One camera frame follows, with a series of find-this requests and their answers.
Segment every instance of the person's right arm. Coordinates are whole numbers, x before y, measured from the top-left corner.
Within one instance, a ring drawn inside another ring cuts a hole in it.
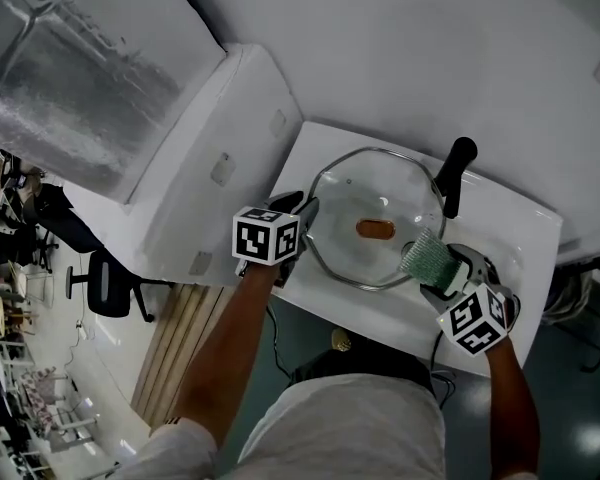
[[[536,473],[540,423],[513,344],[507,337],[486,354],[491,371],[491,478]]]

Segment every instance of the faucet handle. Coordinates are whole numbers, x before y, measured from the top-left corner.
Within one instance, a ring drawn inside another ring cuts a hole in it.
[[[449,156],[434,179],[440,194],[446,196],[443,213],[447,219],[455,219],[458,216],[462,173],[477,156],[478,147],[469,137],[456,139]]]

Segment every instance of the green brush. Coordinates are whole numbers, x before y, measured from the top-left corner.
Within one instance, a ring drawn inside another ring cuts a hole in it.
[[[451,255],[442,240],[429,228],[424,228],[411,249],[402,257],[398,269],[426,286],[445,292],[461,264]]]

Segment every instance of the fiducial marker cube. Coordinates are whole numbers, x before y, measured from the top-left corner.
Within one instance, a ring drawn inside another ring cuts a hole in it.
[[[297,215],[246,206],[233,217],[232,254],[276,265],[297,253],[299,227]]]
[[[470,356],[493,347],[507,335],[504,297],[485,283],[438,317],[445,335]]]

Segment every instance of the wooden plank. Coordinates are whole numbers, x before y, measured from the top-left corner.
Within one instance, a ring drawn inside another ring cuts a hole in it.
[[[195,348],[192,352],[192,354],[190,355],[188,361],[187,361],[187,365],[184,368],[182,375],[180,376],[179,382],[178,382],[178,388],[176,389],[174,395],[173,395],[173,399],[171,400],[171,404],[169,406],[169,411],[167,413],[167,415],[165,416],[165,418],[170,418],[173,416],[173,410],[175,408],[176,405],[176,401],[178,398],[178,394],[180,393],[180,386],[182,385],[182,381],[184,380],[184,374],[187,371],[187,369],[189,368],[189,365],[191,364],[191,361],[193,361],[193,358],[196,356],[196,354],[198,353],[198,351],[202,348],[202,346],[204,345],[204,342],[207,340],[207,338],[209,337],[209,335],[211,334],[211,331],[213,331],[216,323],[218,322],[218,320],[220,319],[220,316],[222,315],[222,313],[224,312],[224,308],[226,307],[227,303],[229,302],[229,300],[231,300],[231,297],[233,296],[233,292],[235,291],[235,288],[233,287],[225,287],[222,288],[222,291],[218,297],[218,299],[216,300],[213,309],[211,311],[211,315],[209,316],[206,325],[204,326],[204,329],[202,331],[202,335],[200,336],[200,339],[197,341]]]
[[[176,403],[176,395],[180,390],[180,385],[184,379],[184,374],[189,366],[189,361],[196,350],[200,337],[204,332],[205,327],[209,321],[209,318],[213,312],[218,297],[222,292],[220,287],[209,287],[205,294],[204,300],[201,302],[198,312],[196,313],[195,319],[191,321],[189,329],[187,329],[187,335],[182,343],[182,347],[179,350],[178,357],[173,363],[173,367],[169,371],[169,375],[164,384],[164,389],[160,395],[158,406],[151,420],[150,426],[156,428],[161,425],[167,418],[170,417],[170,413],[173,410],[172,407]]]
[[[149,426],[152,426],[153,422],[156,421],[156,409],[165,391],[167,379],[171,375],[173,365],[176,359],[178,358],[178,354],[180,353],[182,344],[185,341],[189,326],[191,322],[195,319],[196,313],[198,312],[198,308],[204,301],[207,291],[208,288],[206,286],[196,286],[193,289],[191,297],[189,297],[189,301],[187,302],[186,307],[182,313],[182,317],[178,322],[178,326],[173,332],[173,337],[169,342],[169,346],[164,355],[164,359],[162,361],[162,364],[160,365],[158,375],[156,376],[156,380],[154,382],[154,388],[151,391],[151,395],[149,396],[149,400],[147,402],[147,407],[143,414],[143,419],[147,422]]]
[[[151,392],[156,382],[156,378],[158,377],[158,373],[160,372],[160,368],[162,366],[162,362],[164,361],[164,356],[167,353],[169,348],[169,344],[171,343],[171,339],[173,338],[173,333],[180,322],[180,318],[182,317],[182,313],[184,312],[187,303],[189,302],[189,298],[193,293],[194,286],[186,285],[183,286],[178,301],[176,303],[176,307],[171,314],[171,318],[167,321],[164,333],[158,346],[156,348],[156,353],[154,355],[153,361],[151,362],[151,367],[149,368],[149,373],[146,376],[145,384],[142,388],[142,393],[138,400],[137,406],[134,408],[138,415],[144,419],[144,413],[147,409],[147,404],[149,403],[149,398],[151,397]]]
[[[167,328],[167,323],[171,319],[171,314],[176,307],[176,303],[180,297],[180,293],[182,292],[181,284],[177,284],[171,288],[169,292],[169,297],[167,298],[167,302],[162,309],[160,316],[158,317],[158,323],[156,326],[156,331],[153,333],[153,338],[151,339],[151,343],[149,344],[149,350],[147,350],[147,355],[144,358],[144,362],[142,363],[142,369],[140,370],[140,374],[138,375],[138,381],[136,382],[136,388],[133,392],[133,397],[131,398],[131,408],[135,411],[137,410],[138,404],[140,403],[140,397],[142,395],[142,390],[147,382],[147,376],[149,375],[149,370],[151,365],[153,364],[153,360],[155,358],[156,352],[158,350],[158,345],[162,341],[164,336],[165,329]]]

